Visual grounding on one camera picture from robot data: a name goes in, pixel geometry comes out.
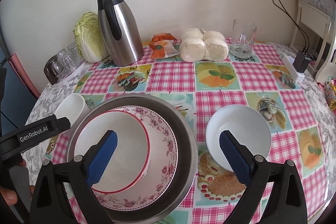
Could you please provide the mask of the person left hand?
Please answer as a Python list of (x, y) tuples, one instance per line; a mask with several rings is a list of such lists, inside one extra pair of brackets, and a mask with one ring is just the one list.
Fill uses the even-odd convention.
[[(26, 167), (27, 163), (26, 163), (25, 159), (23, 159), (19, 163), (19, 165), (23, 166), (23, 167)], [(31, 185), (30, 186), (30, 192), (31, 192), (32, 195), (33, 195), (34, 189), (35, 189), (35, 186)], [(18, 197), (17, 197), (17, 194), (15, 193), (15, 191), (6, 189), (6, 188), (4, 188), (2, 186), (0, 187), (0, 191), (1, 191), (1, 195), (3, 196), (4, 200), (6, 201), (6, 203), (9, 206), (15, 205), (17, 203)]]

